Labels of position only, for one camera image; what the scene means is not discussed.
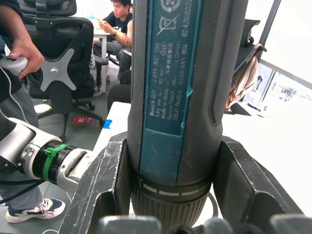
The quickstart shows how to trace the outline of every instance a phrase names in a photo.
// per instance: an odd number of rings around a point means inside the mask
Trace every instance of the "table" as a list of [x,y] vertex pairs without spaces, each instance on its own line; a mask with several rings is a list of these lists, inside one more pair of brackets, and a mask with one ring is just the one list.
[[[106,42],[107,42],[107,36],[110,35],[109,33],[105,33],[103,30],[100,29],[94,29],[93,37],[94,38],[101,38],[102,39],[102,59],[106,58]],[[106,66],[102,66],[102,72],[101,72],[101,92],[106,93]]]
[[[107,145],[110,137],[127,131],[131,105],[115,102],[108,114],[110,128],[103,129],[94,148],[95,154]],[[311,177],[312,157],[310,120],[259,118],[243,115],[224,115],[223,135],[238,140],[248,153],[266,167],[284,187],[307,216],[312,216]],[[212,215],[207,200],[196,225]]]

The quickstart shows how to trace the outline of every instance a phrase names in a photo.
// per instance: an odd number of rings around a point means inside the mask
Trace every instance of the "blue tape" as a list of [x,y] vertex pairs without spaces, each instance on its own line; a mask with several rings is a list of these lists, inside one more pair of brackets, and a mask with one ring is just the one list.
[[112,122],[113,122],[112,120],[106,120],[105,123],[104,123],[103,128],[105,128],[105,129],[111,129],[111,128],[110,128],[110,125],[111,125]]

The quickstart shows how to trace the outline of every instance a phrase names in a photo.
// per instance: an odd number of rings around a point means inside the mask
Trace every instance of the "chair base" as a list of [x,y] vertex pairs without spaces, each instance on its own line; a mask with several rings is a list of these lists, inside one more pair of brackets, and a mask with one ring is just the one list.
[[[73,102],[73,108],[72,108],[72,111],[71,113],[77,113],[77,114],[80,114],[80,115],[83,115],[83,116],[86,116],[86,117],[92,117],[96,120],[99,121],[99,124],[101,127],[103,127],[104,125],[104,120],[102,117],[92,113],[92,112],[89,112],[87,110],[95,110],[95,105],[92,104],[92,102],[90,100],[87,100],[87,101],[78,101],[78,100],[75,100],[75,102]],[[44,112],[42,114],[39,114],[38,115],[38,119],[42,119],[42,118],[45,118],[45,117],[48,117],[48,116],[51,116],[51,115],[55,115],[57,114],[56,111],[52,108],[51,110],[47,111],[47,112]],[[63,115],[63,131],[62,133],[60,134],[60,139],[63,141],[63,142],[66,142],[66,127],[67,127],[67,122],[68,122],[68,117],[69,117],[69,114],[64,114]]]

